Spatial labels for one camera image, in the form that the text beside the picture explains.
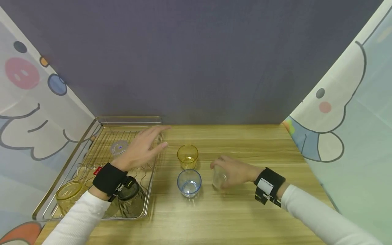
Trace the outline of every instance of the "white fabric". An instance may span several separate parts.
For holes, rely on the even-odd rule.
[[[281,201],[285,210],[301,220],[326,244],[382,245],[372,235],[293,185],[287,188]],[[43,244],[85,244],[109,205],[109,202],[86,192]]]
[[[326,244],[382,244],[317,198],[293,185],[290,185],[283,194],[281,204],[282,208],[301,220]]]
[[[86,191],[44,241],[44,245],[85,244],[110,202]]]

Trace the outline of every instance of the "cartoon curtain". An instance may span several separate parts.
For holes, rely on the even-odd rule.
[[[391,8],[391,0],[381,4],[283,123],[336,209],[385,244],[392,244]]]
[[[0,244],[33,244],[38,203],[93,115],[0,8]]]

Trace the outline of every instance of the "wooden table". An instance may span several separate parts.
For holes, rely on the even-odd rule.
[[[254,200],[252,183],[220,193],[212,187],[210,162],[226,154],[269,167],[287,181],[332,207],[322,187],[282,125],[179,125],[167,131],[168,149],[160,156],[152,186],[149,215],[136,221],[102,221],[88,244],[323,244],[286,211]],[[196,170],[202,187],[194,199],[176,184],[176,157],[184,144],[199,150]],[[41,244],[57,222],[47,222]]]

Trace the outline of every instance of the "dish rack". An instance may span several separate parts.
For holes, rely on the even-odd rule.
[[[95,170],[113,160],[111,145],[114,142],[126,140],[129,144],[140,131],[156,125],[162,125],[162,119],[158,116],[101,116],[95,118],[33,212],[33,220],[60,220],[63,215],[56,203],[55,194],[61,186],[71,181],[79,181],[88,187],[91,186]],[[158,135],[152,147],[161,143],[162,135],[163,133]],[[114,216],[103,219],[135,220],[147,216],[156,160],[157,158],[128,173],[138,181],[145,193],[141,215],[136,218],[125,218],[121,216],[120,212],[117,212]]]

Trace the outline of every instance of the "purple wall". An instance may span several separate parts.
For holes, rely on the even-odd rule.
[[[280,123],[381,0],[1,0],[94,115]]]

